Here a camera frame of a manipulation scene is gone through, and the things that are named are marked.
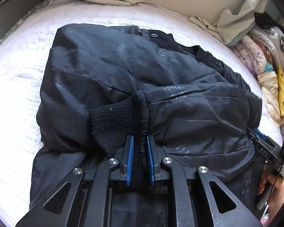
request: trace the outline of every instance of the human hand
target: human hand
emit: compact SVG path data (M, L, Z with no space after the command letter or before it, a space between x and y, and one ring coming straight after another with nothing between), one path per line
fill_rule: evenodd
M258 192L259 194L262 194L267 182L274 184L274 182L276 181L275 190L271 194L270 199L268 201L270 221L274 218L274 216L277 214L277 212L284 203L284 178L280 176L278 178L277 177L277 175L268 174L267 165L265 165L263 167L263 173L261 175L261 180L258 186Z

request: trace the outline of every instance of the black jacket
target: black jacket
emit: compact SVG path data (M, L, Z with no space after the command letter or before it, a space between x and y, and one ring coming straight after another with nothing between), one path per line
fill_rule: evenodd
M73 168L112 157L127 134L135 137L132 185L147 184L144 146L151 134L168 156L191 168L207 166L252 210L265 161L246 127L258 127L262 102L239 74L199 46L136 26L67 25L55 36L40 95L44 147L34 160L30 207ZM134 226L144 207L151 216L164 214L160 203L144 203L112 226Z

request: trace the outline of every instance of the yellow pillow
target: yellow pillow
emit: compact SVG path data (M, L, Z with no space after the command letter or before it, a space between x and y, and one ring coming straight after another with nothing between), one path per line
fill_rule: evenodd
M284 116L284 73L282 68L278 67L277 72L277 79L278 79L278 98L279 98L279 108L281 117Z

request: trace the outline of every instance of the bed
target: bed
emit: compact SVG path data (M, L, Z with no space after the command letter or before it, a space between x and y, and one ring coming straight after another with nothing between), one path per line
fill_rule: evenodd
M256 79L228 47L177 13L146 4L122 7L51 0L0 45L0 219L7 227L15 226L29 210L32 163L43 146L36 122L40 86L55 33L70 23L136 25L172 33L178 43L200 45L212 53L262 96ZM259 130L282 145L280 129L269 119L264 103Z

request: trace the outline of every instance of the metal screw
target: metal screw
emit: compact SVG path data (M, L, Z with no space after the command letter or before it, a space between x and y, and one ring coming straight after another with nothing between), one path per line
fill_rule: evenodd
M172 159L172 158L169 158L169 157L165 157L165 158L163 159L163 162L164 162L165 164L170 164L170 163L173 162L173 159Z
M82 173L82 171L83 171L82 168L77 167L77 168L73 169L73 174L79 175L79 174Z
M201 173L206 173L206 172L208 172L208 169L207 169L207 167L205 167L205 166L200 166L200 167L199 167L199 172L201 172Z
M109 161L108 161L111 165L115 165L118 163L118 159L116 158L111 158Z

